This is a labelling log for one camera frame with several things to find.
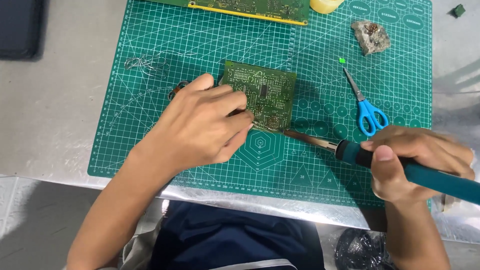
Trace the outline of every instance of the yellow tape roll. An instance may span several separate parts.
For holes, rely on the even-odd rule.
[[[345,0],[310,0],[313,10],[322,14],[329,14],[336,10]]]

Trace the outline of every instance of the gray surface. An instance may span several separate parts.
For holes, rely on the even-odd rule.
[[[480,150],[480,3],[437,1],[433,16],[435,130]],[[125,0],[51,0],[42,59],[0,61],[0,174],[103,188],[86,173]],[[382,212],[169,186],[162,194],[220,207],[381,230]],[[480,214],[434,212],[444,239],[480,243]]]

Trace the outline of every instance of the navy blue shirt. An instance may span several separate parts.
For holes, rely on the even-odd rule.
[[[324,269],[313,222],[170,201],[149,269]]]

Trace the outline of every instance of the small green piece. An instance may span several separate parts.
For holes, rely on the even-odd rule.
[[[455,13],[455,17],[460,17],[461,15],[463,15],[463,13],[465,13],[465,8],[463,7],[462,4],[459,4],[458,6],[456,6],[454,9],[453,9],[453,12]]]

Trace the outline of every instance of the green circuit board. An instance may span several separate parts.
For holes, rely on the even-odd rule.
[[[255,129],[278,133],[290,127],[296,80],[292,72],[225,61],[222,84],[247,95]]]
[[[309,0],[151,0],[230,15],[307,25]]]

